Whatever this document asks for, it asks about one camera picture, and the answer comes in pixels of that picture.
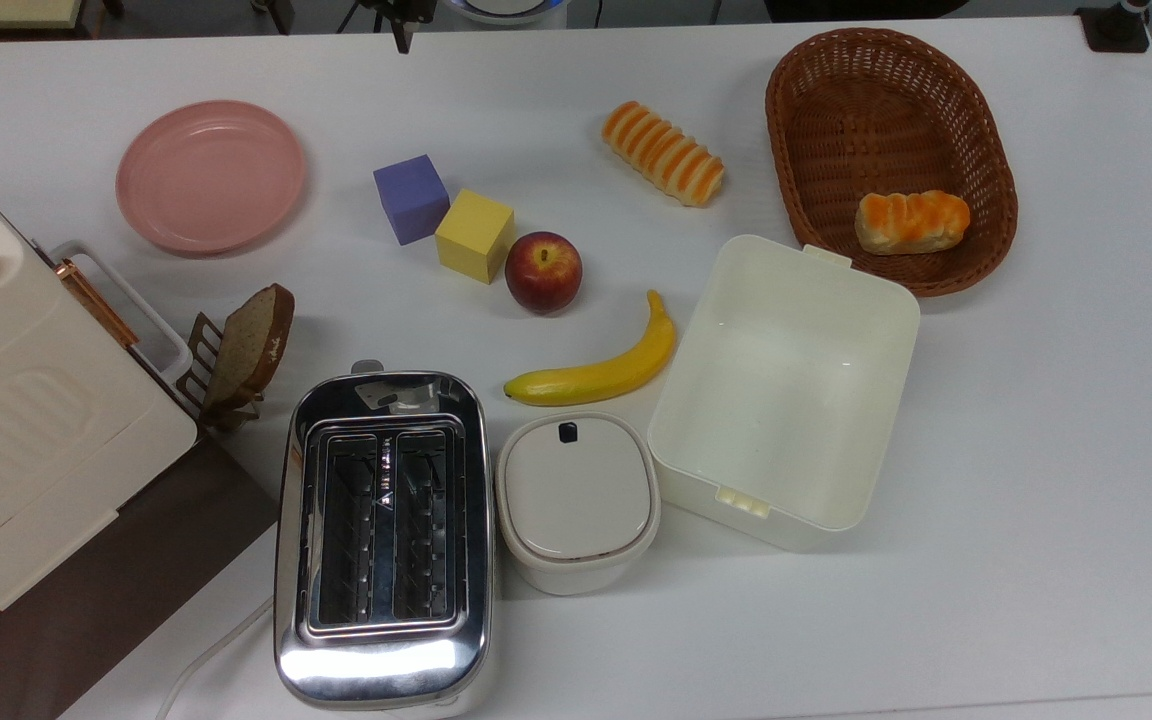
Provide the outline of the robot gripper body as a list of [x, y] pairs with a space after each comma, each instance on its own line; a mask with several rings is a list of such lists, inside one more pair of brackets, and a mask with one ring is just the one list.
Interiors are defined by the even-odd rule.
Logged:
[[367, 8], [376, 15], [376, 26], [389, 20], [396, 26], [429, 24], [435, 15], [434, 0], [369, 1]]

